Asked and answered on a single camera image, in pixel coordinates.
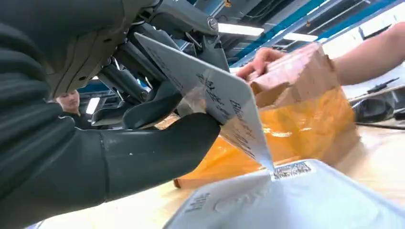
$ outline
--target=robotic hand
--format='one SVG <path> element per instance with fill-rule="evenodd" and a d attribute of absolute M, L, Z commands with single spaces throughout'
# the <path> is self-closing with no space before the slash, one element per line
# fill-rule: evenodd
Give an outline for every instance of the robotic hand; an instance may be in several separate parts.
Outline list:
<path fill-rule="evenodd" d="M 136 130 L 172 112 L 181 95 L 133 32 L 176 48 L 166 30 L 193 42 L 200 59 L 227 70 L 215 23 L 185 0 L 4 2 L 1 227 L 21 228 L 193 170 L 220 127 L 206 114 L 191 114 L 163 131 Z M 80 130 L 71 118 L 59 118 L 58 104 L 46 103 L 49 97 L 85 86 L 95 75 L 122 97 L 122 110 L 128 108 L 123 119 L 131 129 Z M 148 96 L 133 76 L 150 83 Z"/>

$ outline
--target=metal bolt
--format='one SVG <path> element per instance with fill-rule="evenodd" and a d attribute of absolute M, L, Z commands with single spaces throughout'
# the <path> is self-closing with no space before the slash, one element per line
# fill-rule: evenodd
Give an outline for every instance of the metal bolt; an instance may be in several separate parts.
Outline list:
<path fill-rule="evenodd" d="M 218 22 L 213 17 L 208 17 L 207 24 L 213 31 L 218 31 Z"/>

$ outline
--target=person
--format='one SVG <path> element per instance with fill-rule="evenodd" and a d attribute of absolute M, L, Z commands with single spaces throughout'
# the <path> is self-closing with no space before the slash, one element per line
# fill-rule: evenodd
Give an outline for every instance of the person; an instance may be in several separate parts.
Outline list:
<path fill-rule="evenodd" d="M 267 62 L 275 61 L 284 55 L 271 48 L 261 48 L 253 61 L 242 67 L 236 75 L 243 79 L 255 71 L 258 75 L 262 75 Z M 352 85 L 381 76 L 404 60 L 405 22 L 399 22 L 332 61 L 339 83 Z"/>
<path fill-rule="evenodd" d="M 64 111 L 61 116 L 69 116 L 73 118 L 75 126 L 82 130 L 93 129 L 91 123 L 88 121 L 91 117 L 80 113 L 80 96 L 77 90 L 61 94 L 55 98 L 55 101 L 61 105 Z"/>

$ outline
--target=human hand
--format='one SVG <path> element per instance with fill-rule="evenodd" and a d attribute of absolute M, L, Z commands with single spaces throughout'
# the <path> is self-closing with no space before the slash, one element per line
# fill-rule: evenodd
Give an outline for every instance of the human hand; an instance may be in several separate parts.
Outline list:
<path fill-rule="evenodd" d="M 242 67 L 236 75 L 241 77 L 242 79 L 247 80 L 248 76 L 256 72 L 257 75 L 262 75 L 265 73 L 265 67 L 267 62 L 273 62 L 281 57 L 283 57 L 285 53 L 280 51 L 274 50 L 272 48 L 260 48 L 255 55 L 255 58 L 252 62 L 248 63 L 244 67 Z"/>

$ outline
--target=ceiling light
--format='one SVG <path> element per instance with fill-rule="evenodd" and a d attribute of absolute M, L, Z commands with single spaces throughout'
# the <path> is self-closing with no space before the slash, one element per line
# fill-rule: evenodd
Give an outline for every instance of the ceiling light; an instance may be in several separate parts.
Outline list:
<path fill-rule="evenodd" d="M 320 42 L 320 43 L 324 43 L 324 42 L 327 41 L 327 40 L 328 40 L 328 38 L 324 37 L 324 38 L 319 39 L 319 42 Z"/>
<path fill-rule="evenodd" d="M 239 69 L 241 69 L 240 67 L 237 67 L 237 68 L 229 68 L 229 73 L 231 73 L 231 74 L 236 74 L 238 71 L 239 71 Z"/>
<path fill-rule="evenodd" d="M 232 25 L 225 23 L 218 23 L 218 31 L 224 33 L 242 34 L 248 36 L 259 36 L 265 30 L 257 27 L 250 27 L 244 25 Z"/>
<path fill-rule="evenodd" d="M 314 35 L 306 35 L 306 34 L 300 34 L 300 33 L 288 33 L 284 36 L 284 39 L 286 40 L 292 40 L 292 41 L 302 41 L 302 42 L 313 42 L 316 40 L 318 37 Z"/>
<path fill-rule="evenodd" d="M 276 33 L 274 36 L 277 37 L 278 35 L 280 35 L 282 32 L 284 32 L 285 30 L 280 30 L 278 31 L 278 33 Z"/>
<path fill-rule="evenodd" d="M 89 104 L 87 105 L 86 113 L 89 115 L 92 115 L 94 113 L 94 111 L 96 111 L 99 101 L 100 101 L 100 98 L 90 99 Z"/>
<path fill-rule="evenodd" d="M 312 14 L 312 13 L 313 13 L 314 11 L 316 11 L 317 9 L 319 9 L 319 6 L 318 6 L 318 7 L 315 7 L 313 10 L 309 11 L 309 12 L 307 13 L 307 15 Z"/>

